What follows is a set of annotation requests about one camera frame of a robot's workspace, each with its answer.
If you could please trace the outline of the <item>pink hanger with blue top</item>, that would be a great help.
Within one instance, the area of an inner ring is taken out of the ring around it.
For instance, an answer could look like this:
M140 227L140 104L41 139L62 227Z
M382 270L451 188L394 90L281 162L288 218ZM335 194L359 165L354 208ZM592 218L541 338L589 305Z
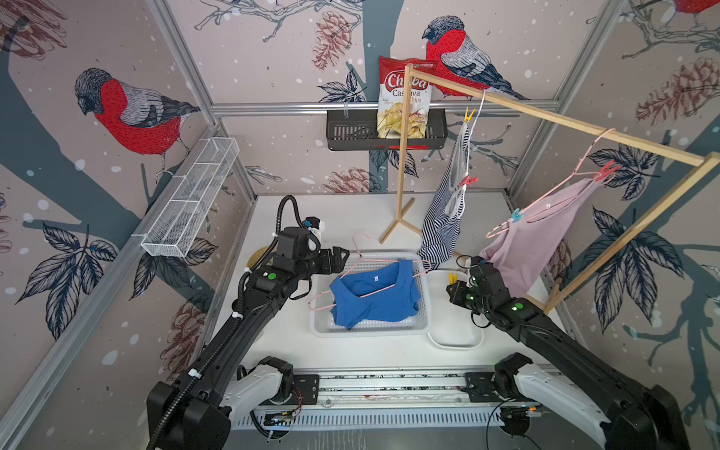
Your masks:
M371 296L375 296L375 294L380 294L388 290L392 290L396 287L397 283L387 284L383 283L378 289L374 291L367 291L363 292L363 294L358 294L357 292L353 292L353 290L343 281L343 279L346 279L348 275L353 274L356 271L356 268L365 262L368 263L388 263L389 266L397 266L397 274L395 276L395 281L398 280L398 278L402 278L402 271L401 271L401 262L402 259L399 260L390 260L390 259L381 259L381 258L368 258L363 251L358 246L358 243L356 242L356 236L364 236L369 237L365 232L358 232L352 237L352 243L354 244L354 250L351 252L352 256L356 256L358 258L358 261L355 265L353 265L350 269L347 269L344 273L342 273L339 278L337 279L337 286L343 286L344 289L354 298L361 299L361 298L368 298ZM331 304L326 307L314 307L313 302L315 300L319 300L321 297L326 296L327 294L335 294L332 286L333 282L329 285L328 289L322 292L318 292L311 300L307 302L307 305L309 306L309 309L311 311L325 311L326 309L333 309L336 304Z

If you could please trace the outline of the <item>blue tank top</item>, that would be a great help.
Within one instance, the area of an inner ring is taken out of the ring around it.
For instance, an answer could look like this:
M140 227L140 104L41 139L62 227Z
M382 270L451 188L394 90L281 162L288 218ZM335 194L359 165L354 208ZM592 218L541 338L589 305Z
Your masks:
M389 265L374 271L354 273L343 279L358 294L374 291L383 283L397 283L392 290L368 298L352 297L343 286L338 286L339 277L335 279L332 289L336 306L331 309L335 325L350 330L363 321L399 323L418 315L421 294L414 277L414 263L402 260L400 267L402 277L397 280L397 266Z

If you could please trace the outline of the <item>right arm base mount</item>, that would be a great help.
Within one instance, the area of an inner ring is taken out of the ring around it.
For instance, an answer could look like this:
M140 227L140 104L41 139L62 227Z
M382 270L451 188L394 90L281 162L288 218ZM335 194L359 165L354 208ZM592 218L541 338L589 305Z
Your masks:
M532 402L524 397L510 375L495 372L466 372L464 374L465 388L461 391L469 396L470 402L500 402L519 401Z

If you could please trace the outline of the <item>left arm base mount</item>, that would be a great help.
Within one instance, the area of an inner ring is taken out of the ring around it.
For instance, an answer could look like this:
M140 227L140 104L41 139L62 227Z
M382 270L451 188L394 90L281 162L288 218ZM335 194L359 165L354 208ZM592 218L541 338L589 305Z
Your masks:
M291 408L313 406L318 402L320 377L316 374L294 375L292 380L282 377L275 397L261 403L262 407Z

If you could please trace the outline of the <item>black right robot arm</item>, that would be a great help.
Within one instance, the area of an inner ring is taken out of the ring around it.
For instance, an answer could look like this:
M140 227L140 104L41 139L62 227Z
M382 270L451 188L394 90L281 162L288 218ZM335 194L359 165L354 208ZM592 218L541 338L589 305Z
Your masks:
M660 385L648 388L613 369L569 337L526 298L514 297L489 262L474 257L466 279L449 283L450 302L536 352L554 377L519 352L494 366L487 382L467 382L471 398L495 395L501 404L534 401L583 431L604 449L687 449L678 403Z

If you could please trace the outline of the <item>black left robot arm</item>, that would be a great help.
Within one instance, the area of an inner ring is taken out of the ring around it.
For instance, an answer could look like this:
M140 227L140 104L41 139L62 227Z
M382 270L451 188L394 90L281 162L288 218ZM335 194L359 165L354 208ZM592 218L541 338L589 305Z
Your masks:
M284 304L300 298L299 284L342 273L350 252L321 246L316 217L298 217L294 227L282 227L286 204L295 206L297 200L281 199L273 240L241 276L230 317L184 373L170 384L158 382L149 393L148 448L221 449L234 421L265 401L291 395L290 363L267 357L246 375L240 364Z

